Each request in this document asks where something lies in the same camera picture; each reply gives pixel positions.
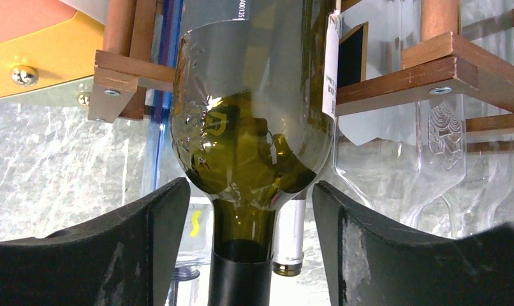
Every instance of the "wooden dowel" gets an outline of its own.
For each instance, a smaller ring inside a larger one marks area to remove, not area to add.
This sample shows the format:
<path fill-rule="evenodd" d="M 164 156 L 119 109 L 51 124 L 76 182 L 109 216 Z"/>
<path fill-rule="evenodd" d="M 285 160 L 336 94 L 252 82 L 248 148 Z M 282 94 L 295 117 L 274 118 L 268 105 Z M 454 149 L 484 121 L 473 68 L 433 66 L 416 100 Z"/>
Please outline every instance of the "wooden dowel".
<path fill-rule="evenodd" d="M 420 6 L 422 41 L 445 32 L 460 34 L 460 0 L 422 0 Z"/>
<path fill-rule="evenodd" d="M 129 56 L 136 0 L 109 0 L 103 50 Z"/>

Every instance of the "bottle neck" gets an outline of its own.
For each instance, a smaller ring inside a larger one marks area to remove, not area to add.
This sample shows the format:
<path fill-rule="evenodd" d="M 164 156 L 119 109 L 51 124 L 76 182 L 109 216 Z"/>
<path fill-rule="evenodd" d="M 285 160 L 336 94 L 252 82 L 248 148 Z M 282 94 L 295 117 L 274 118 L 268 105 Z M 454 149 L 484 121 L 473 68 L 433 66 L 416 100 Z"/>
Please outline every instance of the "bottle neck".
<path fill-rule="evenodd" d="M 239 263 L 261 263 L 272 259 L 276 210 L 234 205 L 224 200 L 214 206 L 214 252 Z"/>

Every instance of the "screw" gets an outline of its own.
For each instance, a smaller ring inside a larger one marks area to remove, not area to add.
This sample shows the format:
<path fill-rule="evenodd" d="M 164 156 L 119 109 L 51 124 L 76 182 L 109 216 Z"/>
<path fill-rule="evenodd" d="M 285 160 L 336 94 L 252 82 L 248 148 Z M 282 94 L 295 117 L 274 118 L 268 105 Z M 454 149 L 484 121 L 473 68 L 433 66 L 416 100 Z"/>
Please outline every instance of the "screw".
<path fill-rule="evenodd" d="M 114 89 L 105 89 L 105 94 L 108 94 L 109 96 L 113 96 L 113 97 L 120 96 L 120 92 L 115 91 Z"/>
<path fill-rule="evenodd" d="M 88 107 L 90 104 L 91 92 L 81 91 L 77 95 L 77 103 L 82 107 Z"/>
<path fill-rule="evenodd" d="M 452 91 L 452 88 L 450 88 L 450 87 L 436 87 L 436 88 L 430 90 L 430 94 L 435 94 L 435 95 L 448 94 L 451 91 Z"/>
<path fill-rule="evenodd" d="M 39 81 L 39 74 L 32 67 L 17 65 L 11 69 L 11 79 L 17 85 L 30 87 L 37 84 Z"/>

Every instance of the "barcode label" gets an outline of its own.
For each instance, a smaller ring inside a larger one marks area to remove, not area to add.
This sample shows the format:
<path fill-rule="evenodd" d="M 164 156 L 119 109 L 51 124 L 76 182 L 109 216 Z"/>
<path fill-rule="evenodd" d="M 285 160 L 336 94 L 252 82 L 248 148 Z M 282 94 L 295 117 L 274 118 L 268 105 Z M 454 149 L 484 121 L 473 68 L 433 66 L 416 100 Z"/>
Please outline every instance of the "barcode label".
<path fill-rule="evenodd" d="M 325 77 L 323 82 L 323 113 L 336 118 L 336 90 L 338 79 L 338 51 L 340 42 L 340 11 L 328 17 L 325 45 Z"/>

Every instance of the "yellow panel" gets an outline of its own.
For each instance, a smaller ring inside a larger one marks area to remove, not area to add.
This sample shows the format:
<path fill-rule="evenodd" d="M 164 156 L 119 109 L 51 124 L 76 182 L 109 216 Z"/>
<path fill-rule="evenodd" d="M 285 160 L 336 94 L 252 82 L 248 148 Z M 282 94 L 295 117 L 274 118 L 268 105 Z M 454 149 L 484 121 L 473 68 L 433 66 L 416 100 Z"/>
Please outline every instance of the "yellow panel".
<path fill-rule="evenodd" d="M 65 22 L 0 43 L 0 98 L 93 75 L 103 30 L 103 24 L 78 11 Z M 39 82 L 13 83 L 11 68 L 18 64 L 35 68 Z"/>

